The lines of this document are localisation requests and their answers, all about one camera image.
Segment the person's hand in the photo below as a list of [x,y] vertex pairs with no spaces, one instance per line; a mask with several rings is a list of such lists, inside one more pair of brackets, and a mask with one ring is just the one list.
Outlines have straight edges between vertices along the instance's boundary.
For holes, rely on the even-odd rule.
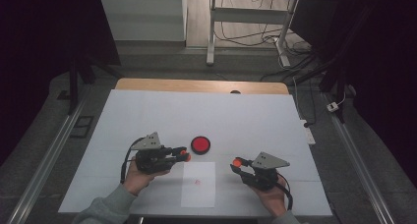
[[[278,175],[278,182],[285,187],[285,181],[280,175]],[[273,217],[280,216],[286,212],[285,195],[280,188],[273,187],[271,190],[265,192],[253,187],[250,188],[258,195],[264,207]]]
[[132,160],[133,161],[129,165],[129,170],[126,175],[126,180],[123,186],[129,193],[131,193],[134,196],[137,196],[143,188],[147,187],[155,177],[169,173],[168,170],[148,175],[138,170],[134,161],[135,156],[132,157]]

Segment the small orange object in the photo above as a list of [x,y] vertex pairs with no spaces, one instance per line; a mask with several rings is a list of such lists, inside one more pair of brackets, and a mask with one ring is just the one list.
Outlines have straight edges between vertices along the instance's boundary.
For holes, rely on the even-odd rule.
[[242,166],[242,161],[241,161],[239,158],[235,158],[235,159],[233,160],[233,165],[234,165],[235,167],[240,167],[240,166]]

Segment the person's arm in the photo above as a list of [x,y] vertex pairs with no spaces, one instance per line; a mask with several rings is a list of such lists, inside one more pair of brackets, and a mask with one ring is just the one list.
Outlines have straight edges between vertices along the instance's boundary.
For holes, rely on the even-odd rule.
[[[279,177],[278,182],[285,187],[285,181]],[[256,188],[250,187],[260,198],[261,203],[267,209],[267,211],[272,215],[273,221],[272,224],[300,224],[298,220],[294,217],[291,210],[287,211],[285,208],[285,196],[284,192],[274,187],[269,191],[260,191]]]
[[156,176],[168,172],[148,175],[138,171],[136,164],[131,162],[125,183],[120,184],[109,196],[95,198],[86,210],[76,216],[73,224],[124,223],[129,217],[129,208],[139,192]]

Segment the red and black round object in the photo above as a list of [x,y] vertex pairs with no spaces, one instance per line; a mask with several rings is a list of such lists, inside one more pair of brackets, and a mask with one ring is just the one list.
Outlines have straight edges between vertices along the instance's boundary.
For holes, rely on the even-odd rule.
[[199,155],[203,155],[209,151],[210,142],[206,137],[196,137],[191,141],[191,149]]

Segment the gray hoodie sleeve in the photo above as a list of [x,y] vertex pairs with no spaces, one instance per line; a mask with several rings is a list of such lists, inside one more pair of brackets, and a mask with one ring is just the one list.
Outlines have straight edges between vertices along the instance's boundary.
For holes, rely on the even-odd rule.
[[95,198],[89,208],[76,216],[73,224],[124,223],[135,198],[120,184],[109,196]]
[[286,211],[284,214],[273,219],[272,224],[300,224],[291,211]]

